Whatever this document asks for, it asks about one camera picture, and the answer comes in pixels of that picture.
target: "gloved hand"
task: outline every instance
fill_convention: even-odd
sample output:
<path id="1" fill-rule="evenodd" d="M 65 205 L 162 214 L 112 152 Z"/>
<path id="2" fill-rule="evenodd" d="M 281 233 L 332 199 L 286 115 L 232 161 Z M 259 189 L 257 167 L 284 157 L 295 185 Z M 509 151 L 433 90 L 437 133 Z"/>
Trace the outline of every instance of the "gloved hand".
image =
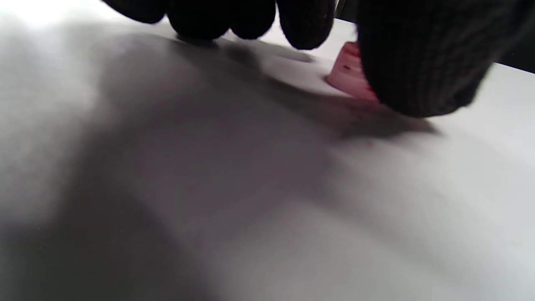
<path id="1" fill-rule="evenodd" d="M 121 14 L 157 23 L 167 14 L 171 26 L 189 39 L 213 40 L 229 28 L 243 39 L 266 33 L 275 19 L 276 0 L 104 0 Z M 328 37 L 334 0 L 277 0 L 282 31 L 296 49 L 314 49 Z"/>

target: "red plastic object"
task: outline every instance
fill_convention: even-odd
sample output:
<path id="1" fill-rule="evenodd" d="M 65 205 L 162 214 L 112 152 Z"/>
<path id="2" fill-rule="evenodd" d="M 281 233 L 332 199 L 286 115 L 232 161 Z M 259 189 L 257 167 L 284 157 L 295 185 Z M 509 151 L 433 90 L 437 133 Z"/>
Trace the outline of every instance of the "red plastic object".
<path id="1" fill-rule="evenodd" d="M 346 42 L 342 47 L 327 83 L 357 99 L 378 101 L 362 72 L 361 55 L 357 42 Z"/>

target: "dark background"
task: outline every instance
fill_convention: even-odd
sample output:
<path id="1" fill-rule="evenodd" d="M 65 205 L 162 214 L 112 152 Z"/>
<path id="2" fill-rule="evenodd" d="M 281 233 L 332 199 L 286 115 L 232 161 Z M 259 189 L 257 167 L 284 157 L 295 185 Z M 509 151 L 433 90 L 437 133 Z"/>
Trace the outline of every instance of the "dark background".
<path id="1" fill-rule="evenodd" d="M 358 0 L 340 0 L 336 17 L 345 21 L 356 22 Z M 535 24 L 524 34 L 522 39 L 509 49 L 497 61 L 500 64 L 535 73 Z"/>

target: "white table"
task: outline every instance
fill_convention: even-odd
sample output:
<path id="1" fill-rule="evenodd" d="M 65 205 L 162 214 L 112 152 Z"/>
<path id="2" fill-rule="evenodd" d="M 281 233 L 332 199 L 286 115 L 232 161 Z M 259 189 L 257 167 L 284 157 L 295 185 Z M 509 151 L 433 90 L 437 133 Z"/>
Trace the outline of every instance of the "white table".
<path id="1" fill-rule="evenodd" d="M 0 7 L 1 300 L 534 300 L 534 74 L 351 121 L 322 80 L 343 21 L 307 54 Z"/>

